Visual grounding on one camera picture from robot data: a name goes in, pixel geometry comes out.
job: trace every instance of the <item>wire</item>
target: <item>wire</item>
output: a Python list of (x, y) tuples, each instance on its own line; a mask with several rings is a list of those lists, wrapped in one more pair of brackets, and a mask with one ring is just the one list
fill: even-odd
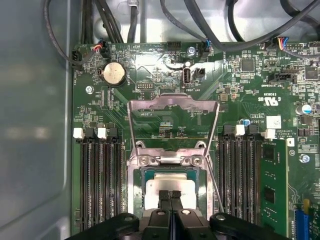
[(290, 19), (288, 22), (283, 24), (282, 26), (278, 27), (277, 29), (273, 30), (272, 32), (265, 34), (261, 37), (258, 37), (254, 40), (247, 41), (244, 43), (237, 43), (233, 45), (225, 45), (222, 44), (216, 35), (212, 32), (210, 26), (206, 22), (203, 14), (201, 13), (199, 6), (197, 5), (195, 0), (184, 0), (184, 3), (191, 14), (191, 17), (200, 28), (200, 30), (206, 35), (206, 37), (212, 42), (214, 46), (218, 49), (225, 51), (225, 52), (235, 52), (241, 51), (244, 49), (248, 49), (260, 43), (263, 43), (269, 39), (272, 39), (281, 33), (285, 32), (292, 26), (294, 26), (297, 22), (299, 22), (305, 15), (307, 15), (311, 10), (313, 10), (318, 4), (320, 4), (320, 0), (314, 0), (310, 3), (305, 9), (303, 9), (297, 16)]
[(110, 10), (106, 0), (99, 0), (99, 2), (100, 2), (101, 6), (104, 9), (105, 16), (106, 16), (107, 20), (109, 21), (109, 23), (110, 23), (110, 25), (112, 27), (112, 30), (114, 32), (114, 35), (115, 35), (115, 38), (116, 38), (117, 42), (119, 44), (123, 44), (124, 40), (123, 40), (123, 38), (121, 36), (121, 33), (120, 33), (119, 28), (118, 28), (116, 19), (115, 19), (114, 15), (112, 14), (112, 11)]
[(52, 26), (50, 23), (50, 17), (49, 17), (49, 5), (50, 5), (51, 0), (44, 0), (44, 5), (43, 5), (43, 16), (44, 16), (44, 21), (45, 21), (45, 27), (48, 31), (49, 34), (49, 38), (53, 44), (53, 46), (55, 47), (55, 49), (57, 50), (57, 52), (59, 53), (59, 55), (61, 57), (63, 57), (66, 61), (68, 61), (69, 63), (73, 64), (73, 65), (83, 65), (86, 62), (88, 62), (90, 60), (90, 58), (95, 54), (95, 51), (92, 50), (90, 51), (85, 58), (83, 58), (81, 61), (75, 61), (73, 59), (71, 59), (70, 57), (68, 57), (64, 51), (61, 49), (54, 31), (52, 30)]
[[(296, 15), (300, 13), (298, 9), (296, 9), (292, 3), (289, 2), (289, 0), (280, 0), (280, 4), (283, 8), (283, 10), (292, 18), (294, 18)], [(301, 22), (309, 24), (312, 28), (314, 28), (318, 39), (320, 40), (320, 23), (314, 19), (313, 17), (309, 15), (305, 15), (302, 19)]]
[(100, 14), (101, 20), (103, 22), (103, 26), (104, 26), (106, 33), (108, 34), (108, 37), (110, 39), (110, 42), (113, 44), (117, 43), (114, 31), (113, 31), (113, 29), (107, 19), (106, 13), (105, 13), (102, 5), (100, 4), (100, 1), (99, 0), (94, 0), (94, 1), (95, 1), (96, 8), (98, 9), (98, 12)]
[(133, 44), (136, 38), (136, 30), (138, 24), (138, 8), (136, 6), (131, 7), (131, 16), (130, 16), (130, 28), (127, 38), (128, 44)]
[(227, 11), (227, 17), (228, 17), (228, 23), (231, 30), (232, 35), (234, 36), (235, 40), (238, 42), (244, 42), (245, 40), (241, 37), (240, 33), (238, 32), (238, 29), (236, 27), (235, 23), (235, 4), (238, 2), (238, 0), (229, 0), (228, 11)]
[(292, 55), (294, 57), (300, 58), (300, 59), (316, 59), (316, 58), (320, 58), (320, 54), (298, 54), (296, 52), (290, 51), (287, 49), (287, 42), (289, 40), (289, 37), (278, 37), (278, 42), (279, 42), (279, 48), (281, 51)]
[(179, 22), (167, 9), (166, 7), (166, 0), (160, 0), (160, 5), (161, 5), (161, 9), (163, 14), (166, 16), (166, 18), (172, 23), (174, 24), (176, 27), (180, 28), (181, 30), (185, 31), (186, 33), (194, 36), (196, 39), (199, 39), (202, 42), (206, 42), (207, 39), (201, 35), (199, 35), (198, 33), (192, 31), (190, 28), (188, 28), (187, 26), (183, 25), (181, 22)]
[(93, 44), (94, 36), (93, 36), (93, 20), (92, 20), (92, 0), (86, 0), (86, 43)]
[(86, 44), (87, 42), (87, 0), (82, 0), (81, 6), (81, 43)]

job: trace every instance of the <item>chip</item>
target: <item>chip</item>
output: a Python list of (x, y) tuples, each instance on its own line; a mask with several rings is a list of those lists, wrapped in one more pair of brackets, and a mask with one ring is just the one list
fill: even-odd
[(306, 80), (319, 80), (318, 68), (313, 66), (306, 66), (304, 76)]
[(268, 202), (274, 204), (276, 200), (276, 193), (275, 190), (265, 186), (263, 190), (264, 199)]
[(229, 94), (227, 94), (227, 93), (220, 94), (220, 101), (221, 102), (228, 102), (228, 100), (229, 100)]
[(273, 146), (265, 145), (263, 147), (263, 158), (267, 160), (275, 160), (275, 149)]
[(255, 71), (255, 62), (253, 59), (242, 59), (241, 60), (241, 69), (242, 72), (254, 72)]

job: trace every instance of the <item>screw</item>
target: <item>screw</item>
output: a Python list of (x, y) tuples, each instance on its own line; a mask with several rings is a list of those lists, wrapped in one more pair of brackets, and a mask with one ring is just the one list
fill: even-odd
[(193, 56), (196, 54), (196, 49), (193, 47), (193, 46), (190, 46), (188, 47), (188, 49), (186, 50), (186, 53), (189, 55), (189, 56)]
[(224, 216), (222, 216), (222, 215), (218, 215), (218, 216), (216, 216), (215, 218), (218, 219), (219, 221), (224, 221), (224, 220), (226, 220), (226, 218), (225, 218)]
[(192, 158), (192, 165), (199, 166), (202, 164), (202, 159), (198, 156)]
[(300, 160), (300, 162), (302, 162), (303, 164), (306, 164), (306, 163), (310, 162), (311, 159), (310, 159), (309, 155), (301, 154), (299, 160)]
[(139, 158), (139, 163), (140, 165), (148, 165), (149, 164), (149, 159), (145, 156), (142, 156)]
[(191, 212), (189, 210), (182, 210), (182, 214), (189, 215)]
[(87, 94), (93, 94), (94, 93), (94, 88), (92, 86), (86, 86), (85, 92)]
[(132, 221), (134, 218), (132, 216), (127, 216), (124, 220), (129, 222)]

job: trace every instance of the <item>ram slot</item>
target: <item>ram slot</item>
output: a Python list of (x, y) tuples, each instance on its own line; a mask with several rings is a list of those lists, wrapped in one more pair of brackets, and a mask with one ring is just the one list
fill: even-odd
[(249, 201), (248, 201), (248, 189), (250, 182), (248, 181), (248, 141), (244, 140), (242, 142), (242, 219), (250, 221), (249, 219)]
[(93, 143), (88, 143), (88, 157), (87, 157), (87, 191), (88, 191), (88, 201), (87, 201), (87, 212), (88, 212), (88, 218), (87, 218), (87, 228), (91, 228), (93, 225)]
[(262, 154), (261, 143), (254, 141), (253, 144), (253, 212), (254, 224), (260, 225), (260, 161)]
[(80, 231), (88, 228), (88, 144), (81, 143), (80, 154)]
[(234, 162), (234, 171), (235, 175), (235, 203), (236, 203), (236, 217), (243, 218), (243, 196), (242, 196), (242, 147), (243, 147), (243, 138), (237, 137), (235, 140), (235, 162)]
[(254, 142), (248, 139), (246, 143), (246, 199), (247, 221), (254, 223)]
[(99, 167), (98, 167), (98, 181), (99, 181), (99, 216), (98, 216), (98, 222), (102, 223), (105, 220), (105, 207), (106, 207), (106, 202), (104, 202), (104, 195), (105, 195), (105, 190), (104, 190), (104, 173), (105, 173), (105, 164), (104, 164), (104, 159), (106, 156), (106, 149), (105, 149), (105, 144), (100, 143), (99, 144)]
[(232, 216), (236, 216), (236, 141), (235, 140), (231, 140), (231, 144), (230, 144), (230, 169), (231, 169), (231, 198), (230, 198), (230, 205), (231, 205), (231, 215)]
[(99, 212), (100, 212), (100, 144), (94, 144), (94, 210), (93, 210), (93, 222), (94, 224), (99, 223)]
[(114, 214), (122, 212), (122, 145), (113, 144)]

